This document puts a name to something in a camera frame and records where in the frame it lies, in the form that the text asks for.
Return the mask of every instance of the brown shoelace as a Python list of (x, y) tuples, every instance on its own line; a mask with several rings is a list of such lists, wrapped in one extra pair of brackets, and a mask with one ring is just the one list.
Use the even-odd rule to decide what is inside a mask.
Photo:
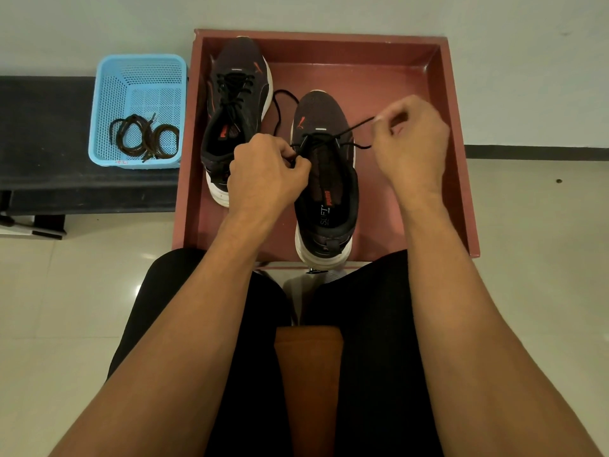
[[(155, 116), (156, 114), (154, 114), (149, 121), (138, 114), (130, 115), (126, 119), (114, 120), (110, 124), (109, 129), (110, 144), (116, 144), (122, 153), (130, 157), (140, 157), (144, 155), (142, 162), (145, 162), (153, 157), (161, 159), (172, 158), (178, 153), (180, 131), (173, 125), (168, 125), (166, 123), (157, 126), (154, 131), (152, 131), (151, 126), (152, 122), (154, 122)], [(116, 138), (113, 138), (112, 130), (114, 129), (114, 125), (118, 122), (121, 122), (121, 126), (118, 128)], [(142, 141), (134, 147), (127, 147), (123, 142), (123, 138), (127, 134), (127, 130), (129, 130), (131, 125), (136, 125), (140, 129)], [(175, 135), (175, 152), (172, 154), (164, 152), (164, 150), (161, 148), (161, 134), (164, 131), (171, 131)]]

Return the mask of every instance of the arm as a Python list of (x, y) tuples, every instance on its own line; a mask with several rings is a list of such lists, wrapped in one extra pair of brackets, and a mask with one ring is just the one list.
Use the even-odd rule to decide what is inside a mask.
[[(408, 120), (392, 134), (391, 122)], [(495, 307), (442, 203), (449, 129), (410, 96), (375, 122), (403, 214), (416, 335), (446, 456), (600, 456)]]
[(308, 182), (282, 139), (234, 151), (230, 210), (199, 266), (51, 457), (201, 455), (216, 419), (259, 247)]

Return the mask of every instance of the person's left hand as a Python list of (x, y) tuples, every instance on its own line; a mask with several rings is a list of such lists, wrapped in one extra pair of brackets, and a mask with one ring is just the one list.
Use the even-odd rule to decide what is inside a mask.
[(261, 133), (238, 145), (228, 178), (229, 215), (270, 232), (281, 212), (309, 183), (311, 162), (307, 159), (298, 156), (293, 169), (286, 166), (285, 159), (295, 155), (282, 138)]

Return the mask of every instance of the orange cushion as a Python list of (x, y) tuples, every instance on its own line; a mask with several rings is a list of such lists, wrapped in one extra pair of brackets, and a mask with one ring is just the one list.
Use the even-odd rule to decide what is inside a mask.
[(279, 327), (279, 359), (294, 457), (334, 454), (343, 339), (337, 327)]

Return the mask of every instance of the hand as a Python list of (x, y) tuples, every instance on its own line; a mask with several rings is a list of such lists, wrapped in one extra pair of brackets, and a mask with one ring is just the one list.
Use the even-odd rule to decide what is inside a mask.
[[(403, 121), (393, 132), (392, 123)], [(422, 202), (442, 201), (442, 175), (450, 128), (418, 96), (394, 102), (377, 116), (373, 151), (378, 166), (408, 212)]]
[(230, 164), (229, 215), (268, 233), (285, 207), (309, 183), (311, 162), (298, 156), (293, 169), (285, 160), (296, 155), (280, 137), (258, 133), (234, 150)]

